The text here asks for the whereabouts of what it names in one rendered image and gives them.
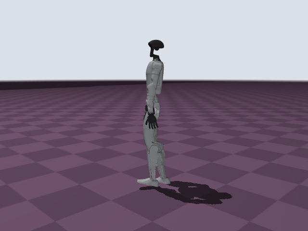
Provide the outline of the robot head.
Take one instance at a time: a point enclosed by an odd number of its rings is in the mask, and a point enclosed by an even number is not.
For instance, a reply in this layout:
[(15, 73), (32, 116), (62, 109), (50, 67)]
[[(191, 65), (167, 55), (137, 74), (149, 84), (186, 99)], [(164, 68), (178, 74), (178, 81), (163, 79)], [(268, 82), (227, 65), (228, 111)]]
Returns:
[(164, 48), (163, 42), (160, 41), (160, 40), (152, 40), (152, 41), (150, 41), (150, 42), (148, 43), (148, 45), (149, 45), (150, 48), (151, 48), (150, 57), (153, 57), (153, 61), (154, 61), (154, 59), (156, 59), (156, 58), (158, 59), (158, 61), (161, 61), (160, 58), (159, 58), (159, 55), (155, 55), (155, 54), (153, 54), (153, 52), (154, 52), (154, 49), (157, 51), (157, 50), (159, 50), (159, 49), (161, 49), (161, 48)]

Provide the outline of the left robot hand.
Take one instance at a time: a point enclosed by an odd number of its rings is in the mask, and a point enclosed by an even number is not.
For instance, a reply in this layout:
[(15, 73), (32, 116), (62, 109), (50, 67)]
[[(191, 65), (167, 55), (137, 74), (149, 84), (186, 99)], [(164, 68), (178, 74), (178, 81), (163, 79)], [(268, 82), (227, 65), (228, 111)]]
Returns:
[[(153, 111), (154, 111), (154, 107), (153, 107)], [(147, 110), (147, 112), (148, 112), (148, 110)], [(156, 122), (156, 117), (154, 116), (154, 114), (155, 114), (155, 111), (154, 111), (154, 113), (152, 113), (152, 114), (150, 114), (150, 113), (148, 113), (148, 117), (147, 117), (147, 120), (146, 120), (146, 125), (147, 125), (147, 123), (149, 123), (149, 129), (152, 127), (152, 129), (154, 129), (154, 128), (156, 128), (155, 127), (155, 124), (156, 124), (156, 126), (157, 126), (157, 128), (158, 128), (158, 125), (157, 125), (157, 122)], [(152, 124), (153, 123), (153, 124)], [(151, 124), (151, 127), (150, 127), (150, 124)], [(154, 125), (154, 128), (153, 128), (153, 125)]]

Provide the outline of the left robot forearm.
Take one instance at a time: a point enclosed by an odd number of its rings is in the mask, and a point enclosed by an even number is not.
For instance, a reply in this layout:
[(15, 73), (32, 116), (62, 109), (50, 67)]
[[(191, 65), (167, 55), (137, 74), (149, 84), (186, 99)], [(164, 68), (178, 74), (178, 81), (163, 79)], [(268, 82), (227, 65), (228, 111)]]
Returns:
[(154, 84), (150, 84), (148, 86), (148, 102), (147, 102), (147, 106), (148, 106), (148, 113), (154, 113), (153, 111), (153, 107), (154, 107), (154, 97), (156, 96), (156, 92), (155, 92), (155, 86)]

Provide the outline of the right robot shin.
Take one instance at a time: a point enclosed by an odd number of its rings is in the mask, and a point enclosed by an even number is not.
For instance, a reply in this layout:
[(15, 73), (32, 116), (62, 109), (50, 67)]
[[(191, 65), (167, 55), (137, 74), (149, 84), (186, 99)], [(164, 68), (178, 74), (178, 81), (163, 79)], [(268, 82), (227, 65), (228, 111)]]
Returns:
[(158, 152), (158, 162), (157, 162), (157, 167), (158, 167), (158, 171), (159, 171), (161, 179), (166, 177), (165, 163), (166, 163), (166, 161), (165, 161), (165, 152), (164, 152), (164, 149), (163, 149), (162, 151)]

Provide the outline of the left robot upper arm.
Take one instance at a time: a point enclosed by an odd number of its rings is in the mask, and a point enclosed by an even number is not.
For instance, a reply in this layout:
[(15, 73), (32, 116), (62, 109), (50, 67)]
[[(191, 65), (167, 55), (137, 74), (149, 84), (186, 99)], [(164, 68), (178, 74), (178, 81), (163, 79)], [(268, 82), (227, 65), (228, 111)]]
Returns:
[[(152, 83), (151, 84), (154, 84), (155, 89), (157, 88), (161, 70), (162, 70), (162, 64), (158, 62), (154, 62), (152, 66), (152, 76), (151, 76)], [(148, 90), (148, 86), (147, 86), (147, 90)]]

